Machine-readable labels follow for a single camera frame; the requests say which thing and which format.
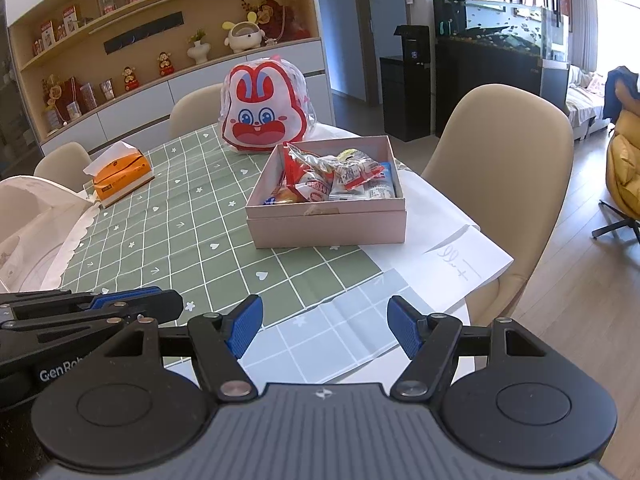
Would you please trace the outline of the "beige chair far left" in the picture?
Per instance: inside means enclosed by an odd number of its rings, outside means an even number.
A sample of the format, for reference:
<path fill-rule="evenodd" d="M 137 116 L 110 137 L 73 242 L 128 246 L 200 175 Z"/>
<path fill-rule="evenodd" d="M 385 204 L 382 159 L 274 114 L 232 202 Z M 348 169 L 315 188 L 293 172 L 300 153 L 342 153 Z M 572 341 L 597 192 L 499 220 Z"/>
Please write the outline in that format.
<path fill-rule="evenodd" d="M 85 168 L 91 164 L 88 152 L 77 142 L 59 146 L 38 162 L 34 176 L 80 192 L 90 180 Z"/>

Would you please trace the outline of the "blue candy packet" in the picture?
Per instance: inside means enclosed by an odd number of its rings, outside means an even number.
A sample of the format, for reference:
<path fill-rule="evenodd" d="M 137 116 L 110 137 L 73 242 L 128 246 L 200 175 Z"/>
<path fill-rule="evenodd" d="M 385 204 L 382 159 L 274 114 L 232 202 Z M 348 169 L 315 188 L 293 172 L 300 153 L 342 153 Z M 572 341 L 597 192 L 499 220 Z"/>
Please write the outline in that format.
<path fill-rule="evenodd" d="M 382 170 L 378 174 L 362 185 L 363 194 L 367 200 L 387 200 L 396 197 L 390 164 L 382 162 L 381 167 Z"/>

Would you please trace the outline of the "black water dispenser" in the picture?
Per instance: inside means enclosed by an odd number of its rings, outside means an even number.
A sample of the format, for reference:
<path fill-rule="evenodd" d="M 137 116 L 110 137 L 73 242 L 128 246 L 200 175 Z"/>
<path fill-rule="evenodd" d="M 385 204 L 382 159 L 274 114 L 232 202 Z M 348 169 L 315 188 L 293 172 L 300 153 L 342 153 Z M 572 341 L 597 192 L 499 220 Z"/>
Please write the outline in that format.
<path fill-rule="evenodd" d="M 431 36 L 426 25 L 398 25 L 401 55 L 380 58 L 384 131 L 404 142 L 431 134 Z"/>

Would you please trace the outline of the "red white bunny bag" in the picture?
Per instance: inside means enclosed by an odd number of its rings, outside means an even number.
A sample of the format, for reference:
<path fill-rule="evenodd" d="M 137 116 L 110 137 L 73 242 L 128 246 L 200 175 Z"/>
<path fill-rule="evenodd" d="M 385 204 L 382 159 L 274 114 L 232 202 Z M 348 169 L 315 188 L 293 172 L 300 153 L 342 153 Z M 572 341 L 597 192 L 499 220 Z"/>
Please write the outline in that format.
<path fill-rule="evenodd" d="M 317 121 L 303 73 L 280 56 L 235 65 L 220 99 L 221 136 L 239 151 L 303 140 Z"/>

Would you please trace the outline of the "fish tank cabinet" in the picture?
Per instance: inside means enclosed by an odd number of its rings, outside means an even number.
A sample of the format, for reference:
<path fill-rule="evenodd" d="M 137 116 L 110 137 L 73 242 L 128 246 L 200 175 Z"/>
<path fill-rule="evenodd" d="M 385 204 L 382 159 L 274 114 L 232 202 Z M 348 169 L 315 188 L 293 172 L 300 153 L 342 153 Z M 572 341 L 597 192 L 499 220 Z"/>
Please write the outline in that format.
<path fill-rule="evenodd" d="M 507 84 L 564 110 L 568 17 L 539 6 L 433 0 L 435 130 L 444 132 L 459 101 L 483 84 Z"/>

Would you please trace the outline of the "red figurine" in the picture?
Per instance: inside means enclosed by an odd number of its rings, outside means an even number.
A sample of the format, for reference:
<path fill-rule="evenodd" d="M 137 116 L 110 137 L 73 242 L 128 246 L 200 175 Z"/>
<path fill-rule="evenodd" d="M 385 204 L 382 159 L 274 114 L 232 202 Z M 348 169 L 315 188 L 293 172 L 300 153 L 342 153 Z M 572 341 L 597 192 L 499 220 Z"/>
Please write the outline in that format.
<path fill-rule="evenodd" d="M 161 77 L 171 75 L 175 71 L 175 67 L 172 65 L 170 54 L 168 52 L 160 52 L 157 58 L 158 72 Z"/>
<path fill-rule="evenodd" d="M 122 76 L 124 77 L 124 86 L 126 92 L 137 89 L 140 86 L 138 77 L 136 76 L 136 73 L 134 72 L 134 69 L 132 67 L 126 66 L 122 71 Z"/>

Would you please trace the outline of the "orange tissue box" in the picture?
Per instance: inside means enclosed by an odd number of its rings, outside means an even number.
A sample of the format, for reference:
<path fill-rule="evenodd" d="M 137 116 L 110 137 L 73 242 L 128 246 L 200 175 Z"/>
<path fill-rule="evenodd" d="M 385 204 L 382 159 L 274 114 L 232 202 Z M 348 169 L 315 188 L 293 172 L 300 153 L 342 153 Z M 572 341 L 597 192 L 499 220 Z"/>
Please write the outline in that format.
<path fill-rule="evenodd" d="M 103 208 L 108 208 L 154 179 L 151 163 L 135 146 L 118 141 L 84 169 Z"/>

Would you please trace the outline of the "pink cardboard box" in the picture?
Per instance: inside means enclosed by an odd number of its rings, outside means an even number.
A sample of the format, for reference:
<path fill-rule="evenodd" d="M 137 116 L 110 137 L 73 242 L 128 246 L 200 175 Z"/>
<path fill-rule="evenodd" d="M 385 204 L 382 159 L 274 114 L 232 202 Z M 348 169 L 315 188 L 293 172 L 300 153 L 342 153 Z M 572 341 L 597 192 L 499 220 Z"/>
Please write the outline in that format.
<path fill-rule="evenodd" d="M 259 249 L 282 247 L 401 244 L 406 238 L 407 205 L 395 157 L 386 136 L 353 136 L 298 142 L 302 150 L 333 155 L 358 148 L 390 164 L 395 196 L 384 200 L 343 200 L 267 205 L 284 171 L 283 148 L 269 155 L 245 206 L 246 223 Z"/>

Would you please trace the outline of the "beige chair right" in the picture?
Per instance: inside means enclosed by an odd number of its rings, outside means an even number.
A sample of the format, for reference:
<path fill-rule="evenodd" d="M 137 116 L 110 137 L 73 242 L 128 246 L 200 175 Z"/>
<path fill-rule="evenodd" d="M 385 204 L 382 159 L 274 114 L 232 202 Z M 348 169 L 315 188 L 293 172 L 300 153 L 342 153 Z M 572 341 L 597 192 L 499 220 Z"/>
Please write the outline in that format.
<path fill-rule="evenodd" d="M 573 130 L 539 96 L 484 84 L 454 108 L 422 177 L 513 259 L 466 296 L 470 320 L 511 315 L 558 221 L 573 167 Z"/>

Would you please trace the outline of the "white chair near left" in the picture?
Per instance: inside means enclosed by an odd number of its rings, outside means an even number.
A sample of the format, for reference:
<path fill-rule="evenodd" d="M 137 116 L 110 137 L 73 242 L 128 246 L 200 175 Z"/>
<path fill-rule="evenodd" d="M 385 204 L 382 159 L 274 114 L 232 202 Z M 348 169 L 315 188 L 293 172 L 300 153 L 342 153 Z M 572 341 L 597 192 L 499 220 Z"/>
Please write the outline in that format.
<path fill-rule="evenodd" d="M 85 193 L 32 176 L 1 182 L 1 290 L 60 287 L 81 239 L 100 212 Z"/>

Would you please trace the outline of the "red figurine right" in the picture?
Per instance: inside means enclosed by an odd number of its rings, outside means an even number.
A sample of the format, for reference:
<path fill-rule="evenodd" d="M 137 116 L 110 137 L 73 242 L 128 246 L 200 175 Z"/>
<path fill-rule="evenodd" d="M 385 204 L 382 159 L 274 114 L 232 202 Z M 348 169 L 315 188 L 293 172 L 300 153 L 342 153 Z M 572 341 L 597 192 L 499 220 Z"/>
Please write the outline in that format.
<path fill-rule="evenodd" d="M 172 65 L 170 54 L 168 52 L 160 52 L 157 58 L 158 72 L 161 77 L 171 75 L 175 71 L 175 67 Z"/>

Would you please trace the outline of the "white round plush toy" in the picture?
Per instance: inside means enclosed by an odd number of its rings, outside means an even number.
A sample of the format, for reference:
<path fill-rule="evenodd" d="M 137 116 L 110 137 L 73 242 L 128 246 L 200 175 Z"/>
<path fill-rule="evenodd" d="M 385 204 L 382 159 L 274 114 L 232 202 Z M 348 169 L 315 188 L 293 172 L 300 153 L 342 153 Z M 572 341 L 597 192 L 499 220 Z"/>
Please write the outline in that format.
<path fill-rule="evenodd" d="M 237 23 L 223 22 L 221 27 L 227 32 L 224 44 L 233 53 L 242 53 L 260 47 L 262 40 L 265 38 L 265 32 L 259 27 L 257 21 L 257 14 L 250 11 L 247 13 L 245 21 Z"/>

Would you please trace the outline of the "red snack bag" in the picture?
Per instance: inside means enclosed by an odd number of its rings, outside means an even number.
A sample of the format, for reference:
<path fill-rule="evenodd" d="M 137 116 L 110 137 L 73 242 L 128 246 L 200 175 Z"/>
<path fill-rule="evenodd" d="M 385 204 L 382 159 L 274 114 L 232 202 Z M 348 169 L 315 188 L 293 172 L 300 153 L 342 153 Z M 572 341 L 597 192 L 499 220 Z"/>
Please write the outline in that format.
<path fill-rule="evenodd" d="M 326 202 L 333 188 L 334 155 L 320 156 L 302 150 L 291 143 L 283 145 L 284 177 L 286 187 L 302 202 Z"/>

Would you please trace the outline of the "white paper sheet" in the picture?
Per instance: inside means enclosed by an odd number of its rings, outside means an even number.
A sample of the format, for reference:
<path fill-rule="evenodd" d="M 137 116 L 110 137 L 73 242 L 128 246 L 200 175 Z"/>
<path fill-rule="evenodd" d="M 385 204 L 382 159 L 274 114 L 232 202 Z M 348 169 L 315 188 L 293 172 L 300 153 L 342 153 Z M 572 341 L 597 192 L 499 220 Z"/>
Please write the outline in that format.
<path fill-rule="evenodd" d="M 506 272 L 513 258 L 418 174 L 399 166 L 398 177 L 406 200 L 405 241 L 362 249 L 382 270 L 396 270 L 430 308 L 451 312 Z"/>

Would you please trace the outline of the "red plush toy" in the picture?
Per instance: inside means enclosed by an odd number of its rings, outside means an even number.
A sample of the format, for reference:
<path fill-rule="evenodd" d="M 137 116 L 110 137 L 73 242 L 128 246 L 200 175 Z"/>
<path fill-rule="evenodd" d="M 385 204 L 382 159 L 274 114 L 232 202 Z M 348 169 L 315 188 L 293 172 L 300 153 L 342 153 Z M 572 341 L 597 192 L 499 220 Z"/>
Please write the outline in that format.
<path fill-rule="evenodd" d="M 282 6 L 276 0 L 264 0 L 256 10 L 257 25 L 265 33 L 265 42 L 277 44 L 311 37 L 289 6 Z"/>

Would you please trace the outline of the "white ceramic vase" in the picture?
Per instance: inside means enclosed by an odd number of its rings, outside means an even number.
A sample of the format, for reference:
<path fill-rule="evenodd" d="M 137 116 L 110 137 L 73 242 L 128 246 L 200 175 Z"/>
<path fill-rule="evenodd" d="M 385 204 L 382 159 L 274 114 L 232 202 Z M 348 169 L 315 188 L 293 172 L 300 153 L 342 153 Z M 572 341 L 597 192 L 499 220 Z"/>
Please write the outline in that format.
<path fill-rule="evenodd" d="M 208 61 L 210 44 L 205 41 L 205 36 L 205 30 L 198 29 L 189 39 L 190 48 L 186 51 L 186 55 L 192 58 L 196 65 L 201 65 Z"/>

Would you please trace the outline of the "beige chair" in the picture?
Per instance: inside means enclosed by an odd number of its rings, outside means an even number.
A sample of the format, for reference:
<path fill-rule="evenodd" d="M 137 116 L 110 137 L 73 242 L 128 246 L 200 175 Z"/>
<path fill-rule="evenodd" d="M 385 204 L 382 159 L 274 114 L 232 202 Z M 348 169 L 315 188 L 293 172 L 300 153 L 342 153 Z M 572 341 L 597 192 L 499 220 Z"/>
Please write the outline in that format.
<path fill-rule="evenodd" d="M 88 152 L 77 142 L 59 146 L 38 162 L 34 176 L 80 192 L 90 180 L 85 168 L 91 164 Z"/>
<path fill-rule="evenodd" d="M 220 116 L 222 84 L 195 90 L 180 99 L 169 116 L 171 139 L 213 125 Z"/>
<path fill-rule="evenodd" d="M 511 315 L 558 221 L 573 167 L 573 130 L 539 96 L 484 84 L 454 108 L 422 177 L 513 259 L 466 296 L 470 320 Z"/>

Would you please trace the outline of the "red figurine left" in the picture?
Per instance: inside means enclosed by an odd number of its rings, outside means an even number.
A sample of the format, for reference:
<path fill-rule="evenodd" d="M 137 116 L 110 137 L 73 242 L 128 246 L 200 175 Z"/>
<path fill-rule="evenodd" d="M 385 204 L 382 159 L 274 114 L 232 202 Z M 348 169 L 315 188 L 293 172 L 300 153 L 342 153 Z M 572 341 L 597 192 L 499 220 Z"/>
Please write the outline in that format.
<path fill-rule="evenodd" d="M 136 73 L 134 72 L 134 69 L 132 67 L 126 66 L 122 71 L 122 76 L 124 77 L 124 86 L 126 92 L 137 89 L 140 86 L 138 77 L 136 76 Z"/>

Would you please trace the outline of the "green grid tablecloth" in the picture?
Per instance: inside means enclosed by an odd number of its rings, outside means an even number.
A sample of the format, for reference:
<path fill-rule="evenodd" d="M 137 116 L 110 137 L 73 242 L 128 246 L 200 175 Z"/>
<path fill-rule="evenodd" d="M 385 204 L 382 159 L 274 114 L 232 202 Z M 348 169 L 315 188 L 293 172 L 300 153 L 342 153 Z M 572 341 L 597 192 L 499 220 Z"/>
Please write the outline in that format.
<path fill-rule="evenodd" d="M 233 151 L 214 127 L 149 152 L 154 179 L 98 213 L 70 259 L 72 292 L 172 289 L 178 324 L 262 300 L 262 326 L 242 357 L 255 385 L 321 384 L 396 347 L 387 304 L 424 301 L 357 246 L 259 249 L 245 205 L 266 163 Z"/>

